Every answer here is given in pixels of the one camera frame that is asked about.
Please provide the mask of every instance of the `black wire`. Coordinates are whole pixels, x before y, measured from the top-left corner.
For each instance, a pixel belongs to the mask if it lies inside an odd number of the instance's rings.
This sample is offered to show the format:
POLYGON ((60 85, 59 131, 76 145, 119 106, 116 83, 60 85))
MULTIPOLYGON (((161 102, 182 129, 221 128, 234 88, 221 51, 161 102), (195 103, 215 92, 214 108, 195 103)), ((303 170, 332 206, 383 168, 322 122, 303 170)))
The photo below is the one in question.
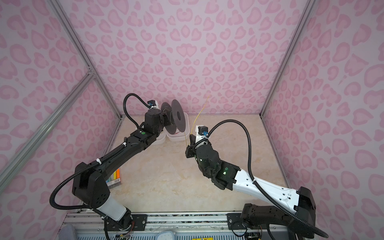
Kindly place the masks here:
POLYGON ((267 224, 267 226, 266 226, 266 230, 268 231, 268 234, 269 234, 270 238, 271 238, 272 240, 276 240, 276 239, 273 237, 273 235, 272 235, 272 233, 271 233, 271 230, 269 229, 269 224, 267 224))
MULTIPOLYGON (((234 222, 234 223, 232 223, 232 232, 235 234, 235 232, 233 231, 233 226, 235 225, 235 223, 239 223, 239 222, 241 222, 241 221, 236 221, 236 222, 234 222)), ((245 232, 243 233, 243 235, 237 235, 237 234, 235 234, 237 237, 243 237, 246 233, 247 233, 247 231, 248 231, 248 228, 245 228, 245 232)))
MULTIPOLYGON (((248 140, 248 174, 253 182, 253 184, 257 187, 257 189, 271 202, 273 203, 278 209, 280 209, 281 211, 283 211, 286 215, 292 217, 293 219, 295 219, 296 221, 298 221, 300 224, 302 224, 303 226, 305 226, 306 228, 309 228, 313 233, 321 236, 321 237, 324 237, 324 238, 328 238, 328 234, 324 231, 322 231, 321 229, 309 224, 307 221, 297 217, 295 214, 291 213, 288 209, 286 209, 285 207, 283 207, 282 205, 280 205, 277 201, 275 201, 271 196, 269 196, 269 194, 264 191, 264 189, 259 185, 259 183, 255 180, 255 178, 253 177, 253 174, 252 174, 252 169, 251 169, 251 163, 252 163, 252 158, 251 158, 251 154, 252 154, 252 149, 251 149, 251 138, 249 136, 249 133, 248 133, 248 130, 247 128, 244 126, 244 124, 242 124, 241 122, 237 121, 237 120, 234 120, 234 119, 227 119, 227 120, 224 120, 224 121, 221 121, 219 122, 218 124, 216 124, 208 133, 208 136, 207 137, 210 137, 211 134, 213 133, 213 131, 218 128, 220 125, 226 123, 226 122, 234 122, 234 123, 237 123, 238 125, 240 125, 244 131, 245 131, 245 134, 247 135, 247 140, 248 140)), ((203 141, 207 141, 208 139, 207 138, 203 138, 201 139, 200 141, 198 141, 197 143, 194 144, 194 149, 197 147, 197 145, 199 145, 200 143, 202 143, 203 141)))
POLYGON ((110 238, 109 238, 109 235, 108 235, 108 231, 107 231, 107 216, 106 217, 104 217, 104 233, 105 233, 105 238, 107 239, 107 240, 111 240, 110 238))
POLYGON ((125 98, 124 98, 124 101, 122 102, 122 109, 124 110, 124 113, 125 113, 125 115, 127 116, 127 118, 129 119, 129 120, 131 120, 131 122, 133 122, 135 125, 136 125, 136 127, 137 127, 137 129, 139 129, 139 125, 137 124, 137 122, 135 121, 135 120, 133 120, 133 118, 131 118, 131 116, 128 114, 128 112, 127 112, 127 107, 126 107, 126 104, 127 104, 127 100, 128 100, 128 98, 130 97, 130 96, 134 96, 134 97, 136 97, 138 100, 140 100, 147 108, 151 108, 148 104, 146 104, 146 102, 144 102, 137 94, 134 94, 134 93, 129 93, 129 94, 127 94, 126 96, 125 96, 125 98))
MULTIPOLYGON (((118 154, 121 150, 124 149, 124 145, 119 145, 117 148, 113 149, 111 152, 109 152, 108 154, 106 154, 105 156, 101 157, 100 158, 100 161, 101 163, 104 163, 106 161, 108 161, 111 157, 115 156, 116 154, 118 154)), ((56 197, 56 194, 60 191, 60 189, 62 187, 64 187, 64 185, 66 185, 67 183, 69 183, 70 180, 74 179, 75 177, 79 176, 80 174, 88 171, 88 170, 91 170, 92 168, 96 167, 96 166, 99 166, 100 164, 98 162, 95 162, 91 165, 88 165, 86 166, 85 168, 83 168, 82 170, 80 171, 77 171, 76 173, 72 174, 71 176, 69 176, 67 179, 65 179, 64 181, 62 181, 54 190, 53 192, 51 193, 51 196, 49 198, 49 203, 50 205, 53 207, 53 208, 56 208, 56 209, 60 209, 60 210, 72 210, 72 209, 92 209, 91 206, 89 205, 74 205, 74 206, 63 206, 63 205, 60 205, 60 204, 57 204, 55 202, 55 197, 56 197)))

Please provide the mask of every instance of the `beige marble tabletop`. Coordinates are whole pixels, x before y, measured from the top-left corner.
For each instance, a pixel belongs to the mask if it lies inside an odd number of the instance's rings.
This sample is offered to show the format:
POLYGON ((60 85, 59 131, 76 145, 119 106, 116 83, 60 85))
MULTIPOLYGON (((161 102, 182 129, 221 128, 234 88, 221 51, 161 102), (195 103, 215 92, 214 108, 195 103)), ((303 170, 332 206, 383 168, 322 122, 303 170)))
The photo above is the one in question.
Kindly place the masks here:
MULTIPOLYGON (((144 120, 144 116, 133 118, 139 124, 144 120)), ((191 127, 195 118, 196 115, 189 116, 191 127)), ((285 187, 259 115, 200 115, 196 124, 210 129, 225 119, 236 119, 248 129, 254 176, 285 187)), ((125 118, 114 147, 134 128, 125 118)), ((222 160, 247 169, 247 138, 239 125, 221 125, 210 142, 222 160)), ((246 203, 271 205, 244 193, 220 190, 202 175, 194 158, 185 157, 185 148, 185 141, 171 142, 167 138, 165 143, 135 155, 121 166, 122 184, 112 188, 111 194, 132 212, 241 211, 246 203)))

